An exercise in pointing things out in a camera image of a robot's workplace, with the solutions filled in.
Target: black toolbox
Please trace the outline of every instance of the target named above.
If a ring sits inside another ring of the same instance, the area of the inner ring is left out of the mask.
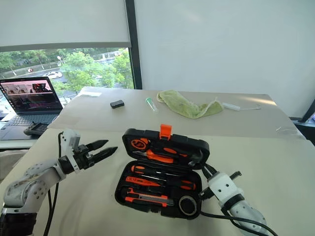
[[[123,142],[129,162],[118,182],[118,203],[140,211],[168,217],[194,219],[200,214],[200,170],[209,157],[206,141],[171,135],[172,127],[160,132],[128,129]]]

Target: black device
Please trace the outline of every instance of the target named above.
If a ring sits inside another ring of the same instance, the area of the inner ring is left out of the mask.
[[[48,124],[43,124],[43,123],[33,123],[30,127],[26,128],[23,132],[26,135],[42,135],[46,129],[47,129]]]
[[[160,132],[128,129],[123,142],[129,162],[118,182],[118,203],[162,216],[194,219],[201,211],[200,170],[207,161],[209,145],[203,140],[173,134],[170,125]]]
[[[124,106],[125,104],[124,104],[124,102],[122,101],[122,100],[118,100],[118,101],[116,101],[116,102],[111,102],[110,103],[110,106],[112,107],[112,108],[117,108],[117,107],[122,107],[122,106]]]
[[[0,90],[16,113],[0,130],[0,140],[36,139],[23,131],[33,122],[50,124],[63,109],[48,77],[2,79]]]

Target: window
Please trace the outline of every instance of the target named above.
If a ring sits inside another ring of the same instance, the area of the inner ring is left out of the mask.
[[[47,76],[62,103],[84,86],[134,89],[128,48],[71,48],[0,53],[0,78]]]

